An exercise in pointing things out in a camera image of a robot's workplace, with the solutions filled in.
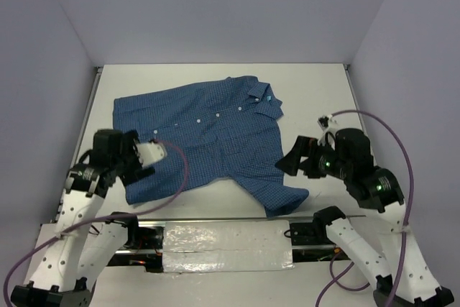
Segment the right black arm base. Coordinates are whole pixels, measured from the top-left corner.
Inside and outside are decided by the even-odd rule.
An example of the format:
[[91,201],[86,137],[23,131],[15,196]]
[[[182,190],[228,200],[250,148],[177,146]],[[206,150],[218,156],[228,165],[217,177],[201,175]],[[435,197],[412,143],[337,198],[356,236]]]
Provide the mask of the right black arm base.
[[294,263],[329,262],[341,251],[317,230],[313,222],[290,223],[283,235],[290,240]]

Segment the blue checked long sleeve shirt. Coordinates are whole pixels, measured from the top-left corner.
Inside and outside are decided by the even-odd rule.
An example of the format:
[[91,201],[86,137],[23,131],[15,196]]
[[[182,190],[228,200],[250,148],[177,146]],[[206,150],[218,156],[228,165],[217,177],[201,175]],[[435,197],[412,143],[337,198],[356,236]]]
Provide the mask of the blue checked long sleeve shirt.
[[286,186],[275,166],[283,156],[281,106],[270,84],[250,75],[117,98],[115,129],[172,145],[153,176],[126,188],[126,201],[146,203],[230,178],[266,215],[294,212],[309,192]]

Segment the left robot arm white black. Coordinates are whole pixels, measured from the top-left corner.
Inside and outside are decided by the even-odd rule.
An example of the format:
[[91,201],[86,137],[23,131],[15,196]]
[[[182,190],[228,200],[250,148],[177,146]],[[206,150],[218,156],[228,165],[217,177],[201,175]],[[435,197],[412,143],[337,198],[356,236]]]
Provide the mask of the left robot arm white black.
[[167,152],[156,140],[141,143],[136,131],[98,130],[93,146],[68,171],[55,235],[19,260],[44,251],[37,269],[23,285],[4,281],[8,306],[88,306],[98,276],[121,247],[141,239],[138,214],[114,211],[99,216],[117,180],[124,186],[155,173]]

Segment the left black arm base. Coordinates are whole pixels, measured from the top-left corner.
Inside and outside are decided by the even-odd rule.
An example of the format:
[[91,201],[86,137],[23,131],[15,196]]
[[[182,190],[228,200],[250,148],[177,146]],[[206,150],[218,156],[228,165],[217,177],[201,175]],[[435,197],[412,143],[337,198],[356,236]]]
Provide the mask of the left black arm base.
[[142,267],[146,272],[163,272],[164,227],[138,226],[129,241],[109,260],[108,267]]

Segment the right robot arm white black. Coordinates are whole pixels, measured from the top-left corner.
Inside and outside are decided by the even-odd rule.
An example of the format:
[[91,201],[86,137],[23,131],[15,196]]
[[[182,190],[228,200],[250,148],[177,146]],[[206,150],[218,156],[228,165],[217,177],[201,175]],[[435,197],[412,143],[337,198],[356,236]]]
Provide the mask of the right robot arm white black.
[[382,247],[377,252],[336,206],[315,212],[312,232],[321,243],[333,242],[362,271],[372,286],[377,306],[448,306],[450,289],[434,278],[410,227],[408,211],[397,178],[374,163],[369,138],[359,129],[325,131],[322,138],[297,137],[276,168],[294,176],[331,176],[369,219]]

